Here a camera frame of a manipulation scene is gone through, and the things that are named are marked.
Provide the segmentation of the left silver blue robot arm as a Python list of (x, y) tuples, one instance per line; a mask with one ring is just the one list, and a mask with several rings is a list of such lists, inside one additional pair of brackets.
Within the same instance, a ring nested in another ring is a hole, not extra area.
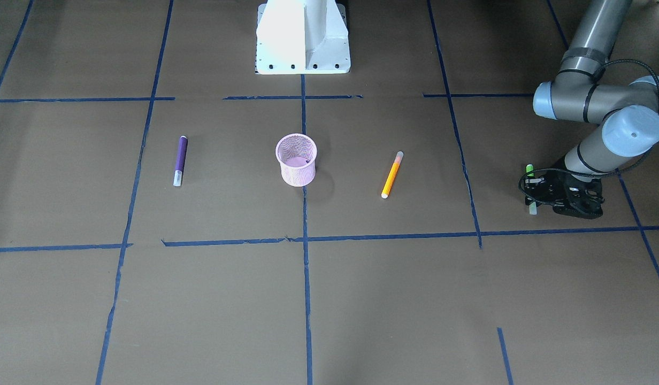
[(531, 215), (544, 205), (564, 216), (599, 218), (602, 180), (635, 168), (659, 142), (659, 75), (636, 59), (611, 58), (630, 6), (591, 2), (555, 80), (533, 95), (536, 115), (596, 130), (553, 166), (526, 167), (518, 188)]

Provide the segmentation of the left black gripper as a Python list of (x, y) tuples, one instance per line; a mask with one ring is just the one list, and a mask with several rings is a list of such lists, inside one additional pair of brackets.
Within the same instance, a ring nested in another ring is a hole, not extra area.
[(586, 182), (572, 174), (548, 171), (544, 177), (524, 177), (525, 192), (545, 192), (543, 196), (525, 195), (525, 205), (549, 205), (557, 214), (581, 219), (603, 215), (604, 197), (600, 179)]

